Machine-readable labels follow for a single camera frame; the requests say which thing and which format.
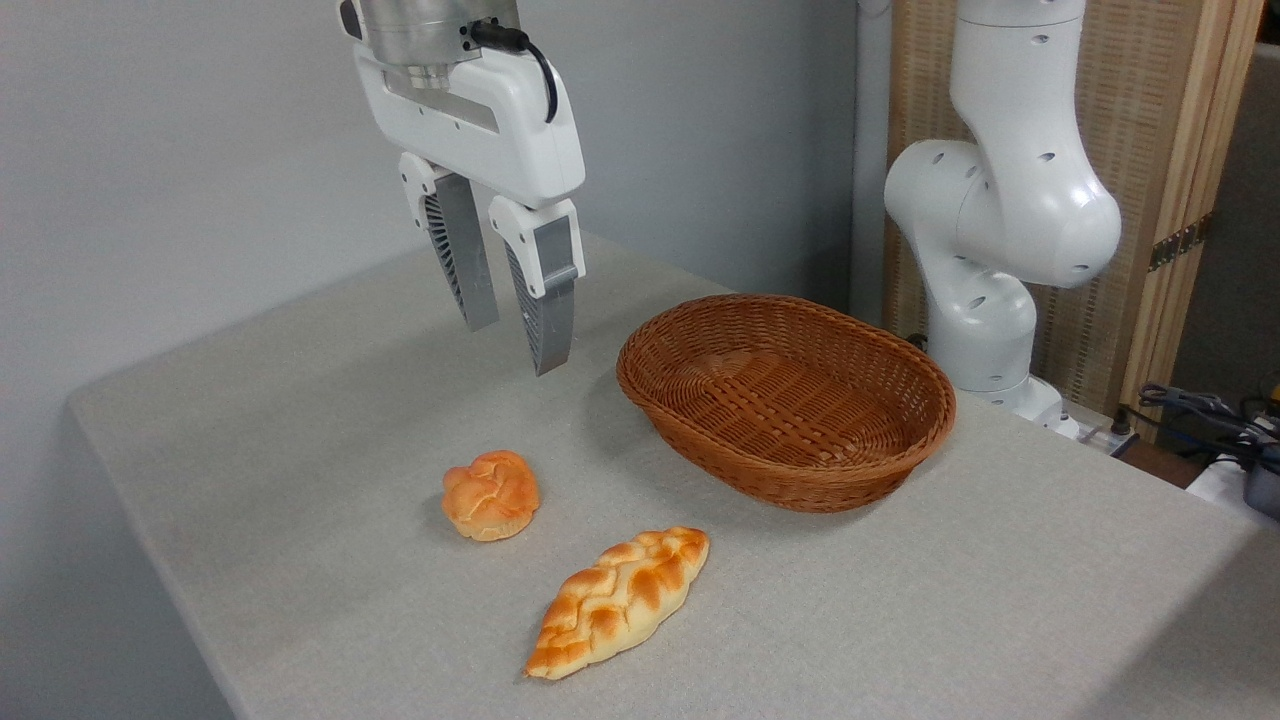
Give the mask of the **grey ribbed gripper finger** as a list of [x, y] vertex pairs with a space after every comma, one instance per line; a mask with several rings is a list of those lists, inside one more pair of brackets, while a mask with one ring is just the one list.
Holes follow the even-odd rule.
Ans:
[[399, 174], [415, 225], [430, 240], [466, 327], [499, 320], [471, 182], [412, 154], [399, 156]]
[[490, 222], [506, 245], [536, 375], [567, 363], [573, 338], [573, 286], [586, 275], [577, 209], [568, 199], [543, 209], [494, 197]]

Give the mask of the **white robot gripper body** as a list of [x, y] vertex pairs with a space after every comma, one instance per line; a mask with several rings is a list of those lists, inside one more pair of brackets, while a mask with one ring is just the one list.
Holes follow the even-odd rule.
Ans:
[[399, 149], [524, 206], [572, 196], [585, 181], [579, 133], [561, 81], [547, 122], [547, 87], [529, 55], [488, 53], [453, 65], [444, 90], [417, 88], [364, 45], [355, 64], [380, 132]]

